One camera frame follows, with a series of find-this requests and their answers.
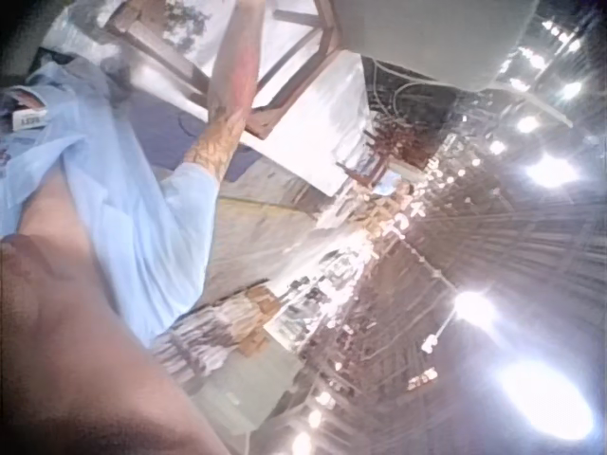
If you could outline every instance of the people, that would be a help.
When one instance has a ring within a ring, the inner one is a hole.
[[[4,137],[2,430],[16,453],[228,454],[144,346],[202,289],[264,12],[264,0],[237,0],[210,127],[161,186],[90,65],[52,65],[23,89],[48,112],[44,129]]]

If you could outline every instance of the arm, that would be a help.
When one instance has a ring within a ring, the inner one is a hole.
[[[228,455],[112,311],[61,170],[19,231],[0,243],[0,428],[19,453]]]
[[[237,0],[219,47],[209,87],[209,128],[186,153],[218,182],[223,179],[257,93],[265,0]]]

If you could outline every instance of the tattooed arm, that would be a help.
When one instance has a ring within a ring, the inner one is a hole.
[[[184,162],[223,179],[257,92],[266,0],[236,0],[219,47],[209,87],[209,127],[186,153]]]

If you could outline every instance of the light blue shirt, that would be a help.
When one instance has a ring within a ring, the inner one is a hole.
[[[17,229],[24,202],[62,161],[120,315],[147,346],[202,294],[218,183],[192,163],[158,183],[115,87],[87,61],[47,64],[27,90],[45,103],[48,125],[0,138],[10,155],[0,236]]]
[[[399,173],[395,173],[388,169],[373,188],[373,194],[389,196],[396,191],[396,188],[398,188],[398,185],[401,183],[402,176]]]

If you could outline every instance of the ceiling light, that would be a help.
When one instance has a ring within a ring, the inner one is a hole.
[[[529,62],[531,63],[531,66],[533,66],[534,68],[538,68],[538,69],[546,68],[546,61],[540,55],[533,55],[529,59]]]
[[[521,133],[531,133],[538,126],[540,126],[540,123],[535,117],[532,116],[521,118],[517,125]]]
[[[566,45],[567,43],[569,43],[569,40],[571,40],[571,36],[566,34],[566,33],[561,33],[559,35],[559,41],[561,43],[563,43],[564,45]]]
[[[312,438],[307,433],[300,433],[293,441],[293,455],[310,455],[312,453]]]
[[[528,47],[519,47],[519,50],[521,51],[523,56],[526,57],[527,59],[530,59],[533,56],[533,51],[531,49],[529,49]]]
[[[539,362],[521,362],[500,374],[506,395],[538,431],[579,441],[590,434],[593,415],[566,377]]]
[[[310,412],[307,422],[310,424],[311,428],[318,428],[322,422],[322,412],[317,409],[313,410]]]
[[[331,402],[332,398],[333,397],[331,396],[331,393],[329,393],[328,391],[324,391],[316,397],[316,401],[318,401],[323,406],[327,406]]]
[[[571,82],[564,86],[561,92],[561,96],[565,100],[571,100],[581,90],[581,82]]]
[[[527,174],[546,188],[557,188],[578,179],[578,173],[565,159],[550,155],[544,155],[539,163],[527,168]]]
[[[512,61],[510,59],[504,61],[502,63],[502,66],[500,67],[500,73],[506,73],[507,70],[510,68],[511,63],[512,63]]]
[[[435,367],[429,368],[423,374],[430,381],[433,381],[434,379],[436,379],[438,377],[438,373],[436,372],[436,368]]]
[[[581,47],[581,41],[576,40],[572,44],[569,45],[569,51],[576,52],[577,50],[579,50],[580,47]]]
[[[475,292],[463,292],[454,301],[457,315],[472,325],[489,329],[495,320],[495,310],[485,297]]]
[[[436,335],[428,335],[424,343],[421,345],[421,350],[426,354],[432,354],[434,347],[438,344]]]
[[[521,81],[520,79],[510,79],[510,85],[512,85],[519,92],[526,92],[529,88],[529,85]]]
[[[501,140],[494,140],[491,142],[489,149],[494,155],[499,155],[506,149],[506,145]]]
[[[395,216],[395,224],[398,224],[398,228],[400,230],[405,230],[409,227],[409,218],[407,218],[407,216],[405,216],[403,213],[398,213]]]

